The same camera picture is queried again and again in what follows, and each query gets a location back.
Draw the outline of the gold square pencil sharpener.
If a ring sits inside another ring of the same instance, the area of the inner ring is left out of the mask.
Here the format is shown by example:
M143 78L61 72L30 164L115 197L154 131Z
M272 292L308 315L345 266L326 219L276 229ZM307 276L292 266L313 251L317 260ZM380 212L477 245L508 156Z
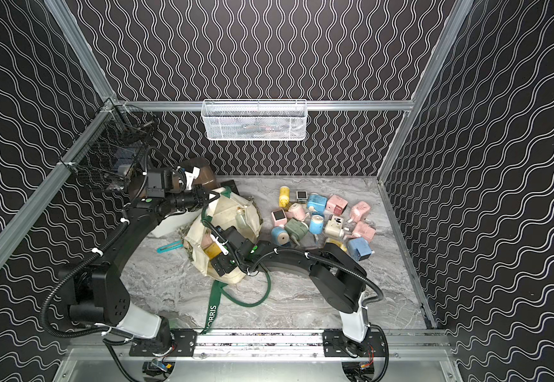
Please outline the gold square pencil sharpener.
M306 204L308 201L308 193L303 190L296 191L296 202L299 204Z

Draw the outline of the light blue box sharpener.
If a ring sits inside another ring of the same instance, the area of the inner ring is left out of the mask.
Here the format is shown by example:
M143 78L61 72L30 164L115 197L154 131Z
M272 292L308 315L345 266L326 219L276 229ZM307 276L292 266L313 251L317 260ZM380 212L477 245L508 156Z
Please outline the light blue box sharpener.
M349 239L346 243L348 254L356 260L356 262L368 259L374 251L369 245L369 242L363 237Z

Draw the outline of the cream tote bag green handles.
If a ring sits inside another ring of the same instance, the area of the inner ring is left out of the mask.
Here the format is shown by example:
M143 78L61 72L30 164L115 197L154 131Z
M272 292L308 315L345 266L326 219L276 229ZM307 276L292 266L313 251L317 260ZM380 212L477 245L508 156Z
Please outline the cream tote bag green handles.
M203 226L209 229L209 231L211 232L212 241L215 244L217 244L219 248L224 248L228 252L231 252L227 248L226 240L220 235L219 232L217 232L217 227L212 224L212 218L208 217L207 208L208 208L207 206L203 207L200 215ZM244 301L238 300L237 298L230 295L227 291L225 291L224 288L226 288L227 283L223 283L216 279L212 284L212 289L208 300L208 310L205 318L205 327L202 329L200 333L208 334L212 330L212 325L218 317L218 310L219 310L219 305L221 303L222 297L225 297L226 299L233 302L235 305L239 307L253 308L263 304L268 299L272 288L272 280L269 273L266 274L266 279L267 279L267 289L264 292L263 297L256 302L244 302Z

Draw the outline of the green grey sharpener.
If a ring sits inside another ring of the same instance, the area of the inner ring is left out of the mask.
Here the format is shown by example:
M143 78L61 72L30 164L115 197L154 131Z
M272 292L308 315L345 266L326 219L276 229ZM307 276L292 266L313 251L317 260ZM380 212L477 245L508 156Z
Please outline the green grey sharpener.
M308 225L295 218L289 219L289 221L286 222L284 229L293 242L300 242L309 233Z

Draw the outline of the blue round dial sharpener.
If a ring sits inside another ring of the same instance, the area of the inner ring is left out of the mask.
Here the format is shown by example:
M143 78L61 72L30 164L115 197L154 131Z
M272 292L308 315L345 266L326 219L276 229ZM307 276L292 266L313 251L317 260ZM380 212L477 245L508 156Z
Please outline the blue round dial sharpener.
M287 245L291 241L290 235L286 231L286 229L284 229L284 227L273 227L272 231L270 232L270 236L272 243L277 246Z

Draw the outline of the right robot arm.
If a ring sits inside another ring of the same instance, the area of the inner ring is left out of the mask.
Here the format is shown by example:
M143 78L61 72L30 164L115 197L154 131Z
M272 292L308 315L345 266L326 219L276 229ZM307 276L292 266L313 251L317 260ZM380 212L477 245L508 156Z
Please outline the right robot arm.
M234 270L252 276L258 272L300 274L318 289L324 300L340 314L342 334L351 342L363 342L370 330L370 304L384 299L384 293L358 262L335 244L300 249L278 246L266 240L255 243L236 228L222 229L206 224L220 254L210 260L217 275Z

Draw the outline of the blue pencil sharpener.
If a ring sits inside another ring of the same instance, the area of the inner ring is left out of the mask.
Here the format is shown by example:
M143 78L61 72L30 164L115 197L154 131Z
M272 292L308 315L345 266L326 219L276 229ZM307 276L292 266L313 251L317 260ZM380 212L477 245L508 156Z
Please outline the blue pencil sharpener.
M311 213L322 215L326 211L328 199L319 194L310 194L307 199L306 207Z

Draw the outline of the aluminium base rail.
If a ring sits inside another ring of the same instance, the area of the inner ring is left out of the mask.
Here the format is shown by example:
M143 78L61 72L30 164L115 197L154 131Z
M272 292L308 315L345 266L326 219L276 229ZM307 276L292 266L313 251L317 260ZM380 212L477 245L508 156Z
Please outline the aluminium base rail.
M389 350L392 361L447 361L451 358L450 340L443 330L386 329L386 342L374 329L371 345L361 345L361 355L353 357L345 338L336 329L215 329L209 334L177 334L180 343L166 361L367 361L368 349L374 361Z

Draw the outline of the teal utility knife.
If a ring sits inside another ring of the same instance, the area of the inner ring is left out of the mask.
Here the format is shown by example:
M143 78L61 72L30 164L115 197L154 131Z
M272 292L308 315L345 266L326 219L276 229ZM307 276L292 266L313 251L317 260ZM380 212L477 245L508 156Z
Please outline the teal utility knife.
M168 251L173 251L173 250L182 248L183 246L184 246L183 241L178 240L176 242L161 246L160 248L157 249L157 253L165 253L165 252L168 252Z

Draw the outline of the cream panda pencil sharpener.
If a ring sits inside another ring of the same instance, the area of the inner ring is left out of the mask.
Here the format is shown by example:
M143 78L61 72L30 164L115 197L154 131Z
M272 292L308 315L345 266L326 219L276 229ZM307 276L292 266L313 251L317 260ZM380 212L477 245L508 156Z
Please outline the cream panda pencil sharpener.
M343 218L331 216L324 227L324 234L334 239L342 239L346 234Z

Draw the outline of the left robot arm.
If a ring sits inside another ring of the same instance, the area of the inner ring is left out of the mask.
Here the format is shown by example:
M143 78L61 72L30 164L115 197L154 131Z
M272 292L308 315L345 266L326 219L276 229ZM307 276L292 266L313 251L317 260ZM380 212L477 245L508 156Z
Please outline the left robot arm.
M163 221L185 216L216 200L217 181L202 157L155 167L149 147L141 157L142 172L131 179L129 201L114 232L84 261L65 267L40 309L47 334L76 338L114 334L151 344L158 353L173 344L167 318L135 306L121 280L122 271L143 240Z

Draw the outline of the white brown storage box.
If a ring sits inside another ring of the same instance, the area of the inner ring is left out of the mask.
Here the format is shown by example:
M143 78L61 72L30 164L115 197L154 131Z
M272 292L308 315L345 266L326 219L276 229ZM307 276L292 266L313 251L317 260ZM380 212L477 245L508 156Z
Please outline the white brown storage box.
M205 158L189 159L174 167L149 168L144 196L164 201L159 207L160 222L149 235L166 237L192 224L218 186L216 175Z

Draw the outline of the pink rounded pencil sharpener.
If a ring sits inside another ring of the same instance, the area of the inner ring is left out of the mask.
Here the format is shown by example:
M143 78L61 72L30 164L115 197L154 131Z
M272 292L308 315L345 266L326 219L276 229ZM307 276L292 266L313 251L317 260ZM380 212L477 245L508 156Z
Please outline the pink rounded pencil sharpener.
M348 223L357 223L366 219L371 211L371 206L364 201L356 203L349 212Z

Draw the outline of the light blue round sharpener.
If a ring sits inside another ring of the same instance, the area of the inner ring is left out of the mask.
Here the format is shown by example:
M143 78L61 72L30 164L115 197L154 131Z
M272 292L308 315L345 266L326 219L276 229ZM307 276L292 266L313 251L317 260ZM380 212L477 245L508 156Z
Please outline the light blue round sharpener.
M320 235L324 230L324 216L322 215L312 215L309 223L309 232L313 235Z

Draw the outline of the pink box pencil sharpener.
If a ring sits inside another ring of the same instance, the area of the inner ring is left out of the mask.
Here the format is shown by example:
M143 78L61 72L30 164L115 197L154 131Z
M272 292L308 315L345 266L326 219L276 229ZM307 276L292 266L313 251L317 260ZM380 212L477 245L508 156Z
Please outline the pink box pencil sharpener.
M333 194L326 202L326 213L334 216L341 216L348 207L348 201L343 197Z

